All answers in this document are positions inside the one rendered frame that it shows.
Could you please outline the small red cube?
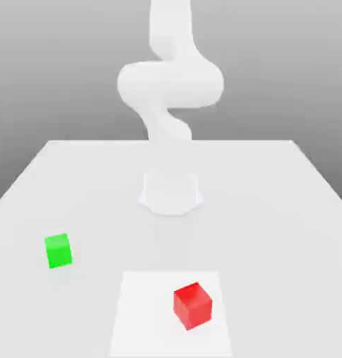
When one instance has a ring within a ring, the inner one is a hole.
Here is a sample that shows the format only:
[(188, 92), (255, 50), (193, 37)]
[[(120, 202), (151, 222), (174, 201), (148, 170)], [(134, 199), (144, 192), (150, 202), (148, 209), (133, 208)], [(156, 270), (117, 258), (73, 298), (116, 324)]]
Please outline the small red cube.
[(211, 320), (213, 300), (198, 282), (194, 282), (173, 293), (173, 311), (185, 329), (191, 330)]

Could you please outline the small green cube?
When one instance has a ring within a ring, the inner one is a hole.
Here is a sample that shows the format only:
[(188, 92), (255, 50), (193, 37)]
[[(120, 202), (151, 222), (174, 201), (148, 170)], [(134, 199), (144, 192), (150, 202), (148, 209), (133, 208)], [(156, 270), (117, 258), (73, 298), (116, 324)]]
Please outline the small green cube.
[(73, 258), (67, 234), (46, 237), (45, 248), (50, 269), (72, 264)]

